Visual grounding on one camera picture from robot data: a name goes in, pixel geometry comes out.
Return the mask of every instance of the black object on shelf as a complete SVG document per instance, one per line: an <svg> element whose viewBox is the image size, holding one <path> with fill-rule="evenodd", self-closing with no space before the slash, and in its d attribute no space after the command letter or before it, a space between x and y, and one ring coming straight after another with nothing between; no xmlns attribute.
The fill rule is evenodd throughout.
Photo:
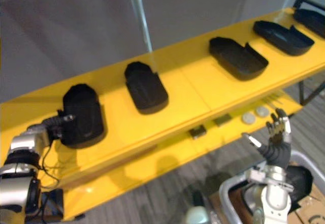
<svg viewBox="0 0 325 224"><path fill-rule="evenodd" d="M150 66L140 61L132 62L127 65L124 75L128 91L140 113L155 113L168 104L168 94Z"/></svg>
<svg viewBox="0 0 325 224"><path fill-rule="evenodd" d="M72 86L63 97L60 116L74 115L75 119L62 125L61 142L70 148L84 148L104 137L101 106L95 90L87 84Z"/></svg>
<svg viewBox="0 0 325 224"><path fill-rule="evenodd" d="M325 16L315 11L297 9L294 13L294 18L310 30L325 38Z"/></svg>
<svg viewBox="0 0 325 224"><path fill-rule="evenodd" d="M274 22L257 21L253 29L257 34L289 55L304 54L315 43L293 25L287 29Z"/></svg>
<svg viewBox="0 0 325 224"><path fill-rule="evenodd" d="M211 39L209 50L226 70L240 80L255 78L269 64L268 60L251 48L248 43L243 47L228 38Z"/></svg>

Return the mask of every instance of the black cable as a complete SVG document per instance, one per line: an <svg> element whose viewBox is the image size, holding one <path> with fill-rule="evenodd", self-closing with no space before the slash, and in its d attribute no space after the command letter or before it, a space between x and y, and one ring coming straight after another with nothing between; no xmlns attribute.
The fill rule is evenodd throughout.
<svg viewBox="0 0 325 224"><path fill-rule="evenodd" d="M53 175L51 175L50 173L48 173L47 169L44 166L44 164L45 164L45 158L47 157L48 153L50 152L51 147L52 147L52 145L48 148L48 150L46 151L46 153L45 153L45 155L44 155L44 157L42 159L42 168L41 168L41 170L43 170L46 175L48 175L49 177L51 177L52 179L54 179L56 181L56 184L55 184L55 186L52 186L52 187L42 186L42 188L45 188L45 189L56 188L59 185L59 182L60 182L60 180L58 178L56 178Z"/></svg>

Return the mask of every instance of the metal pole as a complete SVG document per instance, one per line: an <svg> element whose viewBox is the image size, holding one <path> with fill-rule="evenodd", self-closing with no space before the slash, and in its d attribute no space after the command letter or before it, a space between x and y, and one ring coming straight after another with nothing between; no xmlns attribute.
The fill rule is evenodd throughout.
<svg viewBox="0 0 325 224"><path fill-rule="evenodd" d="M147 25L147 19L146 19L146 15L144 12L142 0L131 0L131 1L132 1L134 11L136 13L136 16L137 16L139 24L140 24L140 28L141 28L142 35L143 35L143 41L147 47L148 52L151 53L152 45L151 45L149 29L148 29L148 25Z"/></svg>

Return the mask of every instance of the black bracket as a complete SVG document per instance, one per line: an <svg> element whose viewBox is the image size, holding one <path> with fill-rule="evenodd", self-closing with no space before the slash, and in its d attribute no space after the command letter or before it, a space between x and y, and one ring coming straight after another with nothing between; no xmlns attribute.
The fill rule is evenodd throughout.
<svg viewBox="0 0 325 224"><path fill-rule="evenodd" d="M46 222L60 222L63 219L63 190L55 189L51 192L42 193L42 202L45 202L44 220ZM43 223L41 212L32 218L27 217L26 223Z"/></svg>
<svg viewBox="0 0 325 224"><path fill-rule="evenodd" d="M300 96L300 105L305 106L313 98L315 98L319 93L325 89L325 81L321 83L306 99L304 97L304 80L299 82L299 96Z"/></svg>

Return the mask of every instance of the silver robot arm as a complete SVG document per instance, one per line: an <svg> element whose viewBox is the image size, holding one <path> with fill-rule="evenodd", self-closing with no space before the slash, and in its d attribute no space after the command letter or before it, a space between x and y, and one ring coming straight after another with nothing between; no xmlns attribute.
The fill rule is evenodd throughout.
<svg viewBox="0 0 325 224"><path fill-rule="evenodd" d="M13 138L0 168L0 224L21 224L40 208L41 182L37 178L44 148L58 139L56 126L74 116L52 117Z"/></svg>
<svg viewBox="0 0 325 224"><path fill-rule="evenodd" d="M261 170L249 170L247 179L251 182L244 193L244 200L253 211L254 224L287 223L291 208L289 192L292 185L286 183L286 168L291 153L291 128L289 118L281 109L276 109L278 117L272 114L273 123L267 123L270 133L266 146L247 133L243 136L267 160Z"/></svg>

